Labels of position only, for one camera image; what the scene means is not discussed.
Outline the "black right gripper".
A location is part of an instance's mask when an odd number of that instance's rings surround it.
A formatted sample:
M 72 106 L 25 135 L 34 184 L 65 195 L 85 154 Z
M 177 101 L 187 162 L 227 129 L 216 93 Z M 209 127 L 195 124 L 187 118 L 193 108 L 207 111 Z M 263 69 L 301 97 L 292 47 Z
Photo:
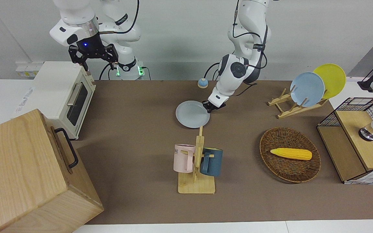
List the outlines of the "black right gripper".
M 103 59 L 110 64 L 112 70 L 114 63 L 119 61 L 119 55 L 114 44 L 104 46 L 100 38 L 85 38 L 77 41 L 77 46 L 70 45 L 68 52 L 73 63 L 81 65 L 86 72 L 89 71 L 87 59 Z

